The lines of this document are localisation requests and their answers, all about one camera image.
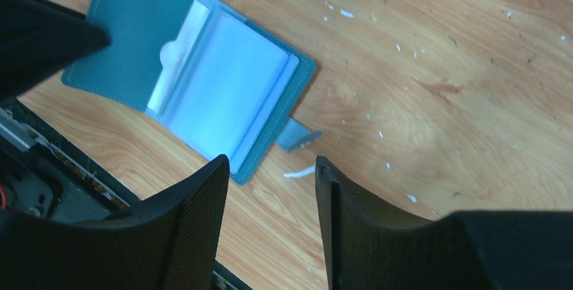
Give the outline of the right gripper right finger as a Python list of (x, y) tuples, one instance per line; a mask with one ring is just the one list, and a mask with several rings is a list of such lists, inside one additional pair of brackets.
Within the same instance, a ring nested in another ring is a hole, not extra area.
[(431, 221), (316, 159), (331, 289), (571, 289), (572, 213), (456, 211)]

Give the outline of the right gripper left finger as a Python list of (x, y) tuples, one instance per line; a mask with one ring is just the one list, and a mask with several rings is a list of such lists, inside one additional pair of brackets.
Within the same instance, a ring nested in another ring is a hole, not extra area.
[(2, 289), (209, 289), (229, 184), (219, 155), (101, 220), (1, 213)]

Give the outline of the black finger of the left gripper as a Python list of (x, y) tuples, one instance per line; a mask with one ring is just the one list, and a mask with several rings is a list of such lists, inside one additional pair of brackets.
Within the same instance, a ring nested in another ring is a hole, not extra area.
[(1, 99), (109, 44), (107, 33), (82, 13), (48, 0), (1, 0)]

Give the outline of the blue leather card holder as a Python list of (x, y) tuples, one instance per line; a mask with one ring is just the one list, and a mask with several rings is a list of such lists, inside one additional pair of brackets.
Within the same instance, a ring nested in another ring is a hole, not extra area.
[(219, 0), (91, 0), (110, 45), (68, 66), (64, 84), (147, 114), (242, 185), (266, 152), (317, 139), (290, 116), (312, 58)]

